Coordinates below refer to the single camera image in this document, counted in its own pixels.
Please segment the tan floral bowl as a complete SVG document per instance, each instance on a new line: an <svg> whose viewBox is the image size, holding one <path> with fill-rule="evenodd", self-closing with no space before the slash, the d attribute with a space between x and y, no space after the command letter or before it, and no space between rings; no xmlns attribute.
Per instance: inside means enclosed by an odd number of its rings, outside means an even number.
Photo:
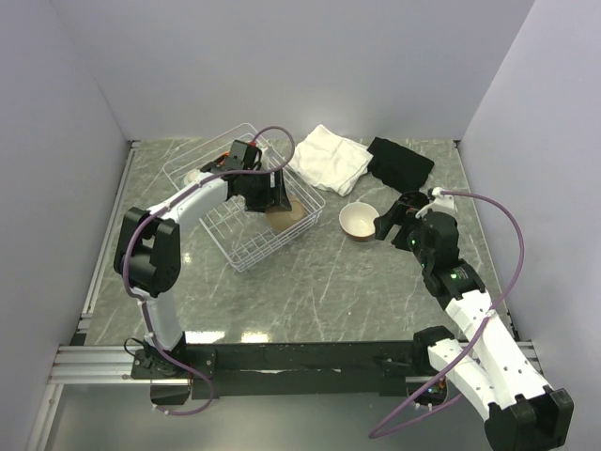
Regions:
<svg viewBox="0 0 601 451"><path fill-rule="evenodd" d="M282 207L269 208L266 213L266 219L270 227L276 233L282 233L294 226L305 216L305 209L299 199L295 196L289 197L291 210L284 210Z"/></svg>

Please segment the red ceramic bowl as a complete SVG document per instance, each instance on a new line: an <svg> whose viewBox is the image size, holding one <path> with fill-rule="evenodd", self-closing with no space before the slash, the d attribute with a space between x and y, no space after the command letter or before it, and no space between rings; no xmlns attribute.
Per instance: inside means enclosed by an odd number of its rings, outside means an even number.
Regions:
<svg viewBox="0 0 601 451"><path fill-rule="evenodd" d="M344 206L338 216L339 225L345 235L353 241L365 242L375 237L374 221L378 211L369 204L352 202Z"/></svg>

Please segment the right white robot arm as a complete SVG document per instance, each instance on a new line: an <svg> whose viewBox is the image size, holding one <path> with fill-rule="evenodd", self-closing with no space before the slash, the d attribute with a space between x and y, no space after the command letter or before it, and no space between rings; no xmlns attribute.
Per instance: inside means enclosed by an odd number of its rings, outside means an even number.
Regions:
<svg viewBox="0 0 601 451"><path fill-rule="evenodd" d="M468 342L461 345L444 327L415 334L413 367L422 374L435 374L369 436L391 434L386 426L396 415L446 380L480 414L492 449L560 448L566 443L574 402L532 365L503 324L497 311L500 301L491 298L477 271L460 257L455 196L440 187L428 194L405 193L374 221L379 241L392 226L399 227L393 245L416 257L426 289Z"/></svg>

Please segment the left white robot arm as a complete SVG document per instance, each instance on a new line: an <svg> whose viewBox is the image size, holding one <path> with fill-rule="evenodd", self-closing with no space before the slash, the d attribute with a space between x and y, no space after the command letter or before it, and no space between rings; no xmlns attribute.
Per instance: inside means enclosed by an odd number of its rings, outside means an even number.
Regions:
<svg viewBox="0 0 601 451"><path fill-rule="evenodd" d="M146 341L159 349L154 366L165 377L181 375L188 364L186 351L177 347L184 332L173 294L181 271L182 237L201 216L232 197L241 197L251 212L291 209L284 178L290 160L268 168L260 162L261 156L255 141L236 140L178 192L149 209L131 208L123 217L114 268L127 294L137 300Z"/></svg>

